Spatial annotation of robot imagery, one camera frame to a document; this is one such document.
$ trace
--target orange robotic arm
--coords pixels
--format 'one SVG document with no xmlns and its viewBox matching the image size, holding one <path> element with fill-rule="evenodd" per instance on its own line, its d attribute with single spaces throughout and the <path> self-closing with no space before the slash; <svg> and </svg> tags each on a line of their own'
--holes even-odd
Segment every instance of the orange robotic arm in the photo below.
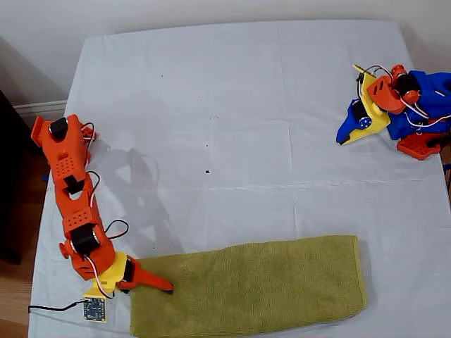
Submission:
<svg viewBox="0 0 451 338">
<path fill-rule="evenodd" d="M 33 141 L 42 147 L 49 162 L 56 204 L 63 216 L 66 241 L 59 244 L 61 253 L 66 259 L 71 257 L 73 268 L 85 280 L 102 274 L 116 257 L 99 216 L 93 196 L 95 188 L 89 172 L 85 171 L 90 157 L 89 142 L 95 136 L 93 133 L 94 130 L 82 125 L 76 115 L 53 122 L 37 117 L 32 129 Z M 90 138 L 89 142 L 85 141 L 86 136 Z M 139 263 L 128 256 L 118 288 L 127 290 L 138 284 L 167 292 L 173 290 L 170 282 L 141 270 Z"/>
</svg>

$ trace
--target table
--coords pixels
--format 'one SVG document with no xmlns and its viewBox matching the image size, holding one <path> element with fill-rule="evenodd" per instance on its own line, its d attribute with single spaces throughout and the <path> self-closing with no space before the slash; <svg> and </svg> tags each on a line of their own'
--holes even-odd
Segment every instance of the table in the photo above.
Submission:
<svg viewBox="0 0 451 338">
<path fill-rule="evenodd" d="M 322 234 L 356 234 L 369 306 L 339 323 L 274 337 L 445 337 L 451 331 L 451 217 L 438 156 L 398 152 L 386 130 L 335 134 L 363 66 L 411 68 L 395 23 L 203 25 L 88 39 L 66 115 L 92 121 L 90 170 L 104 224 L 134 257 Z M 58 250 L 50 183 L 32 303 L 65 306 L 90 282 Z M 30 316 L 30 337 L 128 337 L 128 295 L 107 324 L 81 308 Z"/>
</svg>

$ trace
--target white wall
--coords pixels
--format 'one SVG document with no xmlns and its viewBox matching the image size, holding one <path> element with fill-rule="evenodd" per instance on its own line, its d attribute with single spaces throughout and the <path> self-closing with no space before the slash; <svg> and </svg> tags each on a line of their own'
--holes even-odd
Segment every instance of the white wall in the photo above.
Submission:
<svg viewBox="0 0 451 338">
<path fill-rule="evenodd" d="M 393 19 L 416 68 L 449 71 L 450 14 L 450 0 L 0 0 L 0 89 L 14 104 L 66 99 L 86 37 L 258 20 Z"/>
</svg>

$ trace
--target blue and orange robotic arm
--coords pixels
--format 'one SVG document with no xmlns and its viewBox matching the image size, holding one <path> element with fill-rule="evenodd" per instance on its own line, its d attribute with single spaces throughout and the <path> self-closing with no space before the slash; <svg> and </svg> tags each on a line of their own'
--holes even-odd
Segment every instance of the blue and orange robotic arm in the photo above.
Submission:
<svg viewBox="0 0 451 338">
<path fill-rule="evenodd" d="M 337 143 L 347 144 L 387 127 L 392 139 L 402 139 L 398 149 L 413 157 L 425 159 L 425 154 L 440 151 L 430 145 L 451 128 L 451 73 L 407 72 L 402 65 L 390 71 L 381 65 L 354 67 L 360 72 L 359 98 L 351 101 Z M 385 74 L 376 77 L 377 70 Z"/>
</svg>

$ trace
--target dark furniture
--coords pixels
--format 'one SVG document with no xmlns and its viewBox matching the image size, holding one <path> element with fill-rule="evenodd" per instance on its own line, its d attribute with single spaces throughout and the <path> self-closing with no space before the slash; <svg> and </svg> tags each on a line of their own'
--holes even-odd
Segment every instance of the dark furniture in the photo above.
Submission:
<svg viewBox="0 0 451 338">
<path fill-rule="evenodd" d="M 14 219 L 11 219 L 11 206 L 23 152 L 39 151 L 30 139 L 30 128 L 23 122 L 12 105 L 0 92 L 1 112 L 1 189 L 0 189 L 0 259 L 9 263 L 20 263 L 19 241 L 14 240 L 20 234 L 14 232 Z"/>
</svg>

